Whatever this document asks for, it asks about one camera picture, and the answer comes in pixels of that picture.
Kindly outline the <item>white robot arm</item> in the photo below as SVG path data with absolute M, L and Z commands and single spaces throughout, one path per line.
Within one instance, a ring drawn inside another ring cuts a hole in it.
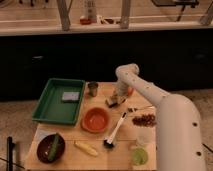
M 206 171 L 200 113 L 194 103 L 140 78 L 137 64 L 121 65 L 115 73 L 118 96 L 132 87 L 156 108 L 157 171 Z

